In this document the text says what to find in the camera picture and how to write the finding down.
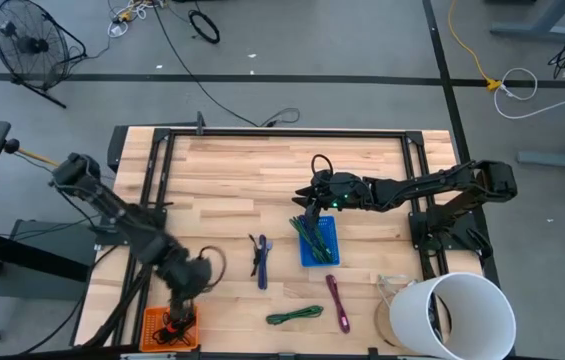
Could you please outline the orange plastic basket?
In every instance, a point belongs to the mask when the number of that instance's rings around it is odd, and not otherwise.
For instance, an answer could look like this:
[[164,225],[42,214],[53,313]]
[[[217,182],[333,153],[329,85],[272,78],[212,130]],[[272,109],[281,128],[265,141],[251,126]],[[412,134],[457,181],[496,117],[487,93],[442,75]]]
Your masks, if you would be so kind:
[[169,310],[168,307],[151,307],[144,311],[141,352],[190,351],[200,345],[197,307],[196,320],[189,326],[181,320],[170,323]]

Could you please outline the black corner plate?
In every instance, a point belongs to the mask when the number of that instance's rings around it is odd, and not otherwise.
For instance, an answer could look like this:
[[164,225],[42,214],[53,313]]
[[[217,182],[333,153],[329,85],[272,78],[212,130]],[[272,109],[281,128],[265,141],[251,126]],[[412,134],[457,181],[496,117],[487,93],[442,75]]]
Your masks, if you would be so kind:
[[107,149],[107,166],[117,173],[119,169],[120,159],[122,156],[126,136],[128,133],[128,125],[118,125],[113,129],[108,149]]

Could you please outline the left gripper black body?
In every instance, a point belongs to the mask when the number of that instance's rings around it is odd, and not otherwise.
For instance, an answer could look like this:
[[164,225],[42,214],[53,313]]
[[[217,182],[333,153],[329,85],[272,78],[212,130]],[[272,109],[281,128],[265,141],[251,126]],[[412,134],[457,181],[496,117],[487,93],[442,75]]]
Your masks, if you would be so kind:
[[191,301],[209,286],[212,265],[200,255],[191,257],[175,239],[162,239],[155,273],[170,291],[171,303]]

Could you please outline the round wooden disc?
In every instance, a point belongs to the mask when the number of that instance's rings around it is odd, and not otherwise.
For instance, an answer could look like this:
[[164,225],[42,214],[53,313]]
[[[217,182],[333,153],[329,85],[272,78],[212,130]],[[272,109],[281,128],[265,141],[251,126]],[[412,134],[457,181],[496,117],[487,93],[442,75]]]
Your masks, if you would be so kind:
[[390,309],[384,301],[379,301],[373,315],[378,336],[388,345],[399,347],[401,343],[395,336],[390,323]]

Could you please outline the black floor fan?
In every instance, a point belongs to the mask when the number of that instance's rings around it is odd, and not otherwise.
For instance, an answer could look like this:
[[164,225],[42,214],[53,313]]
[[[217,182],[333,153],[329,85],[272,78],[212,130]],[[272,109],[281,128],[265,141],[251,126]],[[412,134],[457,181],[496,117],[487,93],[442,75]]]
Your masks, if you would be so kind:
[[49,90],[87,58],[82,41],[32,0],[0,0],[0,60],[10,81],[55,105],[66,105]]

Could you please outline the black aluminium table frame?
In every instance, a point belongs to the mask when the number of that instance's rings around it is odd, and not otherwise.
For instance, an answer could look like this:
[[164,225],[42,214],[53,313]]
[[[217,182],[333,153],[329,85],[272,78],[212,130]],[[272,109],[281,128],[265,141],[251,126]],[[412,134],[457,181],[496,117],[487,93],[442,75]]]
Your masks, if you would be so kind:
[[409,206],[335,214],[341,262],[301,265],[292,198],[315,170],[403,180],[457,161],[445,131],[130,127],[115,189],[166,205],[166,226],[192,250],[211,250],[224,277],[196,304],[207,352],[393,352],[377,334],[380,274],[419,277]]

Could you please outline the large white cylinder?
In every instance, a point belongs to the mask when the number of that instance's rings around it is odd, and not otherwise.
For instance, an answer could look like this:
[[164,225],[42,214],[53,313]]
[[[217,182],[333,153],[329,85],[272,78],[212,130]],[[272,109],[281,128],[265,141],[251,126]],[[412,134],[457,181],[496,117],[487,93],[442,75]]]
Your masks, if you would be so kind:
[[[445,342],[429,321],[434,295],[451,318]],[[503,360],[516,339],[516,319],[508,299],[491,281],[473,273],[449,273],[404,288],[394,296],[389,316],[403,347],[445,360]]]

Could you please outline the blue plastic basket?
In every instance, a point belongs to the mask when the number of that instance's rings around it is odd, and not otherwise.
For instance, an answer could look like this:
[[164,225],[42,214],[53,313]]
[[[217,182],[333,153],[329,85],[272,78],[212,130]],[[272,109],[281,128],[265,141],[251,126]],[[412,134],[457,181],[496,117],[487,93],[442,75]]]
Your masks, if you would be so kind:
[[322,236],[324,247],[328,250],[328,258],[319,260],[314,254],[313,247],[306,237],[299,235],[300,260],[303,267],[329,267],[340,265],[339,244],[336,232],[335,218],[322,216],[318,221],[318,230]]

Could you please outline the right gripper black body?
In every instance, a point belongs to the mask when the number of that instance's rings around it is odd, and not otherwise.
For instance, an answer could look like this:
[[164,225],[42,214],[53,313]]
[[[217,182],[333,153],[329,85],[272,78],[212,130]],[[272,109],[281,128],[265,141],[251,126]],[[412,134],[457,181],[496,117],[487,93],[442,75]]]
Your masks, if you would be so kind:
[[313,178],[316,204],[325,210],[373,208],[375,197],[371,184],[349,172],[319,171]]

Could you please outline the yellow rod with black knob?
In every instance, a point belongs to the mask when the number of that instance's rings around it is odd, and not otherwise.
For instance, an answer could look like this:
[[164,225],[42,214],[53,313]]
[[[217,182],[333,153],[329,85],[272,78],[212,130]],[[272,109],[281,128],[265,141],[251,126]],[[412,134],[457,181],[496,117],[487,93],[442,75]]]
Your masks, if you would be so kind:
[[3,151],[5,153],[8,154],[18,154],[18,155],[22,155],[25,157],[28,157],[30,159],[34,159],[36,161],[51,165],[53,167],[58,167],[59,164],[47,157],[44,157],[42,155],[38,155],[36,153],[24,150],[21,145],[20,145],[20,141],[12,138],[12,139],[8,139],[5,141],[4,145],[3,145]]

